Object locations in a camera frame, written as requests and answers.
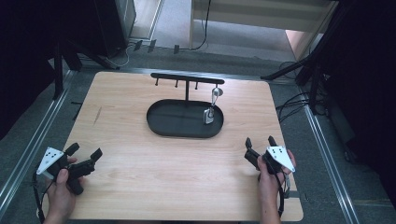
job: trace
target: black controller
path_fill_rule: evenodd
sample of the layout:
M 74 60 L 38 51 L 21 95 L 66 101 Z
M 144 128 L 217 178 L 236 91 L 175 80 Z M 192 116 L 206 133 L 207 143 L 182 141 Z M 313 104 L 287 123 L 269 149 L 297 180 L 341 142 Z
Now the black controller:
M 90 159 L 77 164 L 69 163 L 67 161 L 67 156 L 72 156 L 78 149 L 78 143 L 74 143 L 64 152 L 59 160 L 57 160 L 47 169 L 47 171 L 54 176 L 54 181 L 56 181 L 56 178 L 62 169 L 67 169 L 69 171 L 67 184 L 76 195 L 79 195 L 82 193 L 82 191 L 84 191 L 84 188 L 80 185 L 78 179 L 84 175 L 90 175 L 91 172 L 95 170 L 95 163 L 103 155 L 102 150 L 98 148 L 91 154 Z
M 271 147 L 276 147 L 276 142 L 273 136 L 268 137 L 268 142 L 270 143 Z M 250 163 L 252 163 L 257 170 L 260 170 L 259 165 L 257 164 L 257 158 L 260 157 L 260 154 L 252 148 L 250 138 L 247 138 L 245 146 L 247 148 L 247 152 L 245 153 L 245 159 L 250 161 Z M 264 155 L 262 155 L 262 160 L 265 161 L 265 163 L 267 164 L 268 173 L 270 175 L 282 172 L 282 165 L 274 160 L 274 158 L 272 158 L 271 154 L 268 151 L 266 151 Z

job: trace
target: wooden tabletop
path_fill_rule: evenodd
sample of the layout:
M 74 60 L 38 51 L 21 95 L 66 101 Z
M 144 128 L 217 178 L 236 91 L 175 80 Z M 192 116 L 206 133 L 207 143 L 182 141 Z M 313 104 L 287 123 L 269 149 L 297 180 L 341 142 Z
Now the wooden tabletop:
M 65 147 L 85 161 L 103 151 L 96 170 L 84 178 L 75 219 L 259 220 L 259 174 L 245 158 L 245 141 L 263 153 L 272 135 L 284 145 L 269 85 L 225 79 L 217 100 L 224 123 L 207 139 L 153 133 L 146 115 L 161 99 L 184 99 L 184 83 L 150 75 L 98 73 Z M 213 84 L 191 84 L 190 100 L 211 102 Z M 293 176 L 291 190 L 296 191 Z M 285 200 L 283 221 L 298 221 L 297 197 Z

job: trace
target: black tray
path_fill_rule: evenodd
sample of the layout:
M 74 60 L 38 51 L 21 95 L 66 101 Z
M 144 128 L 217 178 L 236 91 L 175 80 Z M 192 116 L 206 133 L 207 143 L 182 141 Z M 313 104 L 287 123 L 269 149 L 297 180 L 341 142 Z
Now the black tray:
M 209 138 L 218 134 L 224 122 L 220 108 L 214 107 L 214 120 L 204 123 L 204 111 L 209 102 L 161 100 L 154 103 L 147 113 L 148 126 L 159 135 Z

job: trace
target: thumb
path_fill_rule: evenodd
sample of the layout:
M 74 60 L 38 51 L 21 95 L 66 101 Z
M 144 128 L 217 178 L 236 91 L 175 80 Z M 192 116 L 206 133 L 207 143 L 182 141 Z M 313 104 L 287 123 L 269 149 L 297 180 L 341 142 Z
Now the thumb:
M 265 164 L 265 161 L 262 160 L 262 156 L 257 158 L 257 164 L 259 165 L 261 172 L 268 172 L 267 164 Z
M 65 185 L 68 178 L 69 178 L 69 172 L 66 169 L 62 169 L 59 172 L 58 177 L 56 178 L 56 185 L 57 186 Z

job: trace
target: hand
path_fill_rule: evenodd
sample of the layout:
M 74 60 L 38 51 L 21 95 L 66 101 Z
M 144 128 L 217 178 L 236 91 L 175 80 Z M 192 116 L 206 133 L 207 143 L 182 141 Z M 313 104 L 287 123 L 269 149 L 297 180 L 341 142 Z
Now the hand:
M 76 162 L 76 158 L 68 159 L 70 163 Z M 44 223 L 65 223 L 72 214 L 75 204 L 76 195 L 70 191 L 67 186 L 67 178 L 69 173 L 66 169 L 62 169 L 56 182 L 49 187 L 47 194 L 49 197 L 49 211 Z M 47 186 L 52 180 L 47 179 Z
M 295 167 L 296 161 L 290 150 L 288 150 L 288 155 L 290 157 L 291 163 Z M 277 194 L 279 190 L 279 185 L 276 181 L 276 177 L 268 173 L 267 165 L 262 160 L 262 156 L 257 158 L 257 163 L 261 171 L 259 183 L 259 199 L 262 205 L 262 223 L 280 223 L 276 204 Z M 283 166 L 282 170 L 287 175 L 291 173 L 291 170 Z M 285 176 L 283 176 L 282 173 L 277 173 L 277 176 L 280 183 L 283 184 L 283 182 L 285 181 Z

